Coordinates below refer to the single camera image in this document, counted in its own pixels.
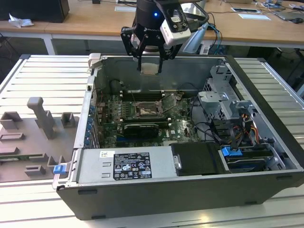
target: black plastic cover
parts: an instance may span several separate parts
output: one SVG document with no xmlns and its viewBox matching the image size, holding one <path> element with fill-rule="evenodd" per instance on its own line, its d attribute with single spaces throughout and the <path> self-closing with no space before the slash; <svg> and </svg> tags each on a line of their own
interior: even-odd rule
<svg viewBox="0 0 304 228">
<path fill-rule="evenodd" d="M 213 175 L 225 173 L 219 156 L 220 146 L 214 142 L 186 142 L 171 145 L 173 156 L 178 156 L 181 169 L 178 176 Z"/>
</svg>

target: motherboard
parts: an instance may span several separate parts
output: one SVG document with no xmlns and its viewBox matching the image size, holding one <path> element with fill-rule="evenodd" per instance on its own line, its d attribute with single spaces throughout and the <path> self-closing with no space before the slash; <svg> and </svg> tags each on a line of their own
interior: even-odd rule
<svg viewBox="0 0 304 228">
<path fill-rule="evenodd" d="M 200 141 L 182 93 L 103 95 L 97 103 L 101 148 L 168 146 Z"/>
</svg>

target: white paper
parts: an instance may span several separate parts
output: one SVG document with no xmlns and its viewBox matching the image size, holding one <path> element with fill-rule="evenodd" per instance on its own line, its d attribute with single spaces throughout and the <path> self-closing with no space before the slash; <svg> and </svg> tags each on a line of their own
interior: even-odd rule
<svg viewBox="0 0 304 228">
<path fill-rule="evenodd" d="M 9 23 L 18 28 L 21 28 L 21 26 L 33 26 L 34 25 L 30 19 L 19 19 L 19 18 L 13 17 L 11 14 L 9 14 Z"/>
<path fill-rule="evenodd" d="M 256 15 L 256 14 L 240 14 L 239 16 L 242 19 L 255 19 L 255 20 L 271 20 L 269 17 L 265 15 Z"/>
<path fill-rule="evenodd" d="M 113 158 L 115 151 L 100 151 L 100 158 Z"/>
</svg>

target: wooden desk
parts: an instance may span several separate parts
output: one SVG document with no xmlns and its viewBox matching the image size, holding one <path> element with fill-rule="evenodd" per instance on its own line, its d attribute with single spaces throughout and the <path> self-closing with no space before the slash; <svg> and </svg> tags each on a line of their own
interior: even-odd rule
<svg viewBox="0 0 304 228">
<path fill-rule="evenodd" d="M 56 51 L 52 39 L 121 40 L 123 26 L 131 26 L 133 12 L 117 12 L 116 4 L 91 1 L 69 0 L 70 12 L 64 23 L 35 22 L 27 28 L 15 28 L 7 21 L 0 21 L 0 31 L 4 36 L 36 37 L 45 41 L 49 54 Z M 233 7 L 258 9 L 254 4 L 232 4 Z M 232 11 L 229 3 L 210 0 L 205 6 L 207 12 Z M 217 28 L 223 34 L 223 45 L 258 47 L 304 48 L 304 23 L 294 24 L 263 11 L 271 20 L 242 19 L 238 13 L 214 13 Z M 214 40 L 213 31 L 207 31 L 204 43 Z"/>
</svg>

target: desk surface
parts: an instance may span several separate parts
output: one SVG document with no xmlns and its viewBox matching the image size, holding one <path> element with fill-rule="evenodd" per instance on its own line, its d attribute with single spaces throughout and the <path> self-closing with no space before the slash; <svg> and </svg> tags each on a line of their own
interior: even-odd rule
<svg viewBox="0 0 304 228">
<path fill-rule="evenodd" d="M 232 5 L 257 9 L 253 4 Z M 133 12 L 114 11 L 115 4 L 111 2 L 92 4 L 90 0 L 69 0 L 69 6 L 70 12 L 64 23 L 34 22 L 35 26 L 32 27 L 14 28 L 7 21 L 0 21 L 0 31 L 119 36 L 121 28 L 130 26 L 134 18 Z M 232 11 L 229 3 L 220 0 L 210 0 L 205 10 Z M 271 20 L 242 19 L 237 13 L 214 13 L 216 25 L 225 41 L 304 44 L 304 24 L 283 21 L 271 13 L 266 15 Z M 213 31 L 206 32 L 205 39 L 214 38 Z"/>
</svg>

